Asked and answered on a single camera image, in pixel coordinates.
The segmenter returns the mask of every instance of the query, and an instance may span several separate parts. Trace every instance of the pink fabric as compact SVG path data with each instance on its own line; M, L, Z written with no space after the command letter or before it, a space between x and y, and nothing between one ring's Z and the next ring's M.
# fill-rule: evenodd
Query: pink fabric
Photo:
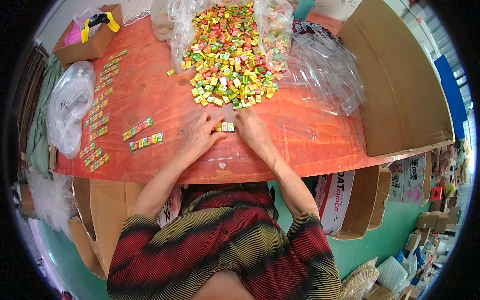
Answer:
M77 24L73 23L72 30L65 37L65 46L79 43L82 41L82 32Z

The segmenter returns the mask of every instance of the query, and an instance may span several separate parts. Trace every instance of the floor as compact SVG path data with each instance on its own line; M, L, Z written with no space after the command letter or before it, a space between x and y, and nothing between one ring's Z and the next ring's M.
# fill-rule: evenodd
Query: floor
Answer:
M281 197L276 181L269 181L276 190L275 206L278 210L278 224L287 232L292 224L290 212ZM367 232L361 240L339 241L327 237L342 278L346 277L363 262L378 256L377 265L389 256L396 256L408 239L417 216L428 211L429 205L385 203L382 225ZM77 249L63 232L50 230L44 222L38 223L46 248L59 277L77 300L109 299L105 281L97 278L85 267Z

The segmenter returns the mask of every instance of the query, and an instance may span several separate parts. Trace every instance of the green fabric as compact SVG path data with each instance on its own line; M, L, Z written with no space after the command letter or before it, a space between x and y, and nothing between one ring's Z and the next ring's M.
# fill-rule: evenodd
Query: green fabric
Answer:
M63 74L61 63L51 55L47 67L43 72L43 83L40 90L40 99L27 139L27 167L33 167L43 178L53 181L52 173L48 169L50 152L47 141L47 114L50 94L58 79Z

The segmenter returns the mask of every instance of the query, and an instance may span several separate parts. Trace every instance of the open cardboard box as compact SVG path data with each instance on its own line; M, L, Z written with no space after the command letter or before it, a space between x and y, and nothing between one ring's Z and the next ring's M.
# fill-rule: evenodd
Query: open cardboard box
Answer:
M382 0L364 0L338 33L358 59L367 154L428 151L455 141L442 86L420 43Z
M345 219L334 239L358 240L367 230L378 228L382 224L391 184L392 173L388 168L373 166L355 170Z
M123 222L131 214L144 184L73 178L80 217L69 221L73 240L85 266L106 279Z
M99 10L111 12L115 22L120 27L122 26L123 17L120 4L102 6ZM74 22L72 21L53 48L53 54L55 54L61 62L64 69L67 69L71 63L77 61L101 58L113 40L113 37L117 34L111 31L107 24L101 24L95 35L88 39L88 42L78 42L65 46L65 37L72 30L73 24Z

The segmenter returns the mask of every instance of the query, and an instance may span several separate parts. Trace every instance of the orange wooden table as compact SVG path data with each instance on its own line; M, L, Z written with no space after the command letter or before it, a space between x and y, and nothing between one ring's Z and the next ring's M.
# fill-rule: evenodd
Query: orange wooden table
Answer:
M343 25L340 21L317 14L311 14L309 21L323 24L334 34ZM110 155L110 161L90 173L90 169L84 166L84 158L67 160L59 154L55 172L146 183L181 149L193 118L206 110L211 115L224 114L228 122L234 121L235 112L231 105L219 108L210 104L203 108L195 104L189 83L193 75L167 76L170 48L166 42L155 38L149 18L120 29L104 57L92 61L97 76L111 55L125 49L129 52L119 64L119 74L113 77L113 94L108 97L108 106L104 109L104 114L110 113L109 132L96 139L97 147L102 148L102 153ZM265 98L253 109L267 124L275 146L301 177L364 168L406 157L368 157L363 126L361 121L357 121L360 119L358 116L343 121L338 116L322 112L315 103L302 100L301 91L284 88L281 83L279 88L272 100ZM153 126L127 142L123 141L123 132L149 117L153 119ZM130 151L131 141L158 132L163 132L163 143ZM88 133L88 130L83 131L82 148L89 144ZM268 167L238 134L229 133L226 139L215 144L191 165L182 174L179 183L273 179Z

